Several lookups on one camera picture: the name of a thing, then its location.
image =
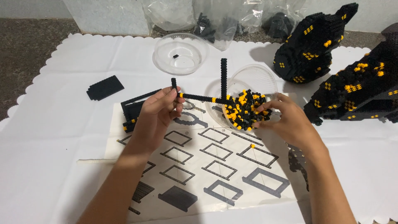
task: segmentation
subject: clear plastic bag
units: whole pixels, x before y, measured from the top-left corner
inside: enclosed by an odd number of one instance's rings
[[[239,23],[236,34],[254,33],[260,30],[265,0],[241,0],[238,10]]]
[[[226,50],[234,38],[238,26],[236,7],[239,1],[193,0],[196,19],[193,34],[199,36],[221,50]]]
[[[184,30],[195,25],[192,0],[143,0],[144,12],[152,23],[166,30]]]
[[[263,16],[263,28],[271,37],[288,37],[304,18],[301,7],[306,0],[274,0],[270,2],[267,16]]]

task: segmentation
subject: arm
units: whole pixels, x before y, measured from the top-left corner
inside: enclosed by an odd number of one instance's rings
[[[176,97],[177,91],[168,87],[144,102],[130,141],[78,224],[126,223],[131,198],[148,158],[160,146],[171,120],[181,116],[185,100]]]
[[[329,151],[307,119],[304,111],[289,97],[280,94],[280,101],[269,101],[258,111],[275,108],[281,111],[278,122],[258,122],[256,128],[269,128],[287,143],[299,147],[306,157],[312,222],[315,224],[356,224],[347,198],[334,171]]]

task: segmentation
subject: gray floor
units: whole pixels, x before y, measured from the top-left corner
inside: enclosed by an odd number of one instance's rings
[[[16,105],[16,99],[25,94],[25,88],[39,74],[56,46],[69,33],[79,33],[74,20],[58,19],[1,19],[0,18],[0,120],[7,110]],[[152,37],[162,37],[171,32],[155,28]],[[235,36],[236,41],[278,42],[263,30],[248,35]],[[379,33],[346,31],[342,46],[373,49],[383,36]]]

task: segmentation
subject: forearm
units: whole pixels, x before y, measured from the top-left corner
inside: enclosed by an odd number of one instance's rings
[[[135,148],[126,146],[78,224],[126,223],[131,197],[149,158],[147,153],[134,152]]]
[[[303,150],[314,224],[355,224],[347,198],[333,168],[329,151],[320,142]]]

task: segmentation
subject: left hand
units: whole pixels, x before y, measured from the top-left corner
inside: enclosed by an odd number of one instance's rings
[[[177,98],[177,91],[172,87],[164,88],[149,97],[142,105],[129,141],[134,144],[134,149],[152,154],[162,143],[170,122],[181,117],[184,102],[184,98]]]

